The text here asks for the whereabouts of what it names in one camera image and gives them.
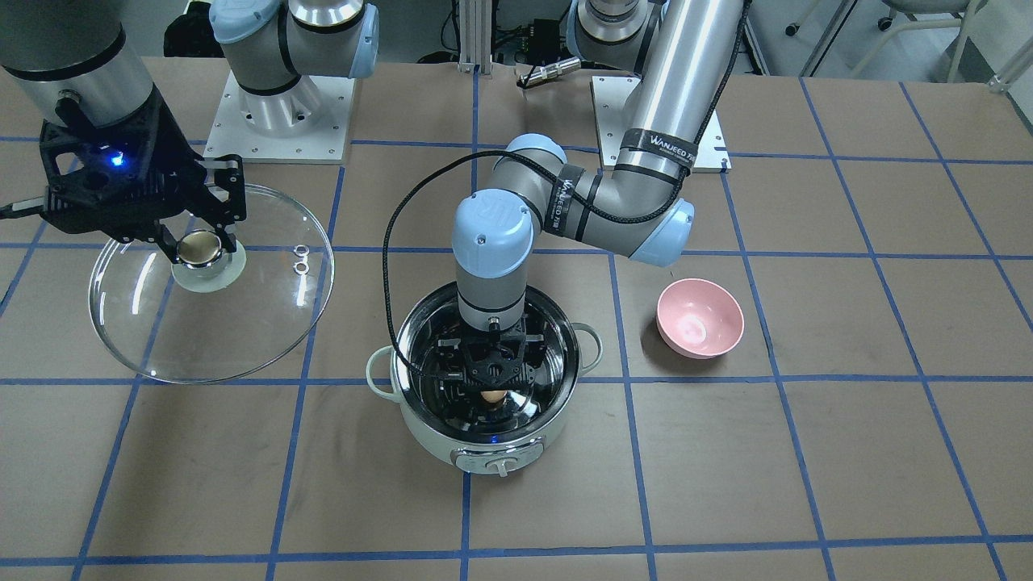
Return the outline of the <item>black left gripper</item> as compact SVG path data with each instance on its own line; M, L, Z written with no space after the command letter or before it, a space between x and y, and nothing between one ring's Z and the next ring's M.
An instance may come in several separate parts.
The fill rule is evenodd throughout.
M436 339L439 372L447 386L461 392L531 387L545 351L545 336L516 327L498 333L461 327L457 335Z

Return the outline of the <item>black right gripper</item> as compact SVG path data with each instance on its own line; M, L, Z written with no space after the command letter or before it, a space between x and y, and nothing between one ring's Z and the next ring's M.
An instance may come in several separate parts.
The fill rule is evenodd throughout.
M154 239L176 265L178 240L157 221L189 211L214 228L226 253L236 253L236 222L247 218L240 155L200 158L156 87L139 109L107 126L89 121L84 103L62 92L55 106L59 122L42 125L48 186L40 214L49 224L66 234ZM224 201L206 185L207 172Z

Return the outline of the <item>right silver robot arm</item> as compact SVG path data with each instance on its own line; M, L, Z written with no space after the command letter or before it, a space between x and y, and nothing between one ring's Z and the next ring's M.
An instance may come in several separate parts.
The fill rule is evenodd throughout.
M371 77L379 16L366 1L214 1L211 37L237 84L255 98L294 91L307 77ZM204 158L100 1L4 1L2 69L44 122L44 193L8 203L4 219L37 215L66 234L103 232L115 242L160 248L199 268L186 239L165 225L189 212L218 253L236 253L247 217L240 155Z

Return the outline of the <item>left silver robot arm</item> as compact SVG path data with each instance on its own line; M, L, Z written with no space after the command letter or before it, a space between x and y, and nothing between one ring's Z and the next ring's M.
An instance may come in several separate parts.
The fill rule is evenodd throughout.
M734 63L747 1L575 1L571 52L638 78L612 172L573 165L543 135L496 154L490 186L463 198L451 248L460 338L443 363L413 362L425 378L468 391L512 383L525 360L516 326L526 262L541 235L561 236L668 267L681 257L693 206L681 196L705 126Z

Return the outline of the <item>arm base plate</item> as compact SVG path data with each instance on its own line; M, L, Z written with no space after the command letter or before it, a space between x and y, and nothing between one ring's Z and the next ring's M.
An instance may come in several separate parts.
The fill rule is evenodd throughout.
M632 120L648 121L656 130L700 144L693 166L694 173L722 173L733 169L715 111L709 115L702 137L698 137L700 117L696 111L690 111L688 120L683 121L685 108L682 104L657 108L652 103L648 114L640 115L638 106L645 99L641 98L639 85L641 80L636 77L591 77L590 88L601 169L615 169L623 135Z
M254 163L339 165L346 151L352 78L301 77L282 94L251 94L228 77L204 156L240 155Z

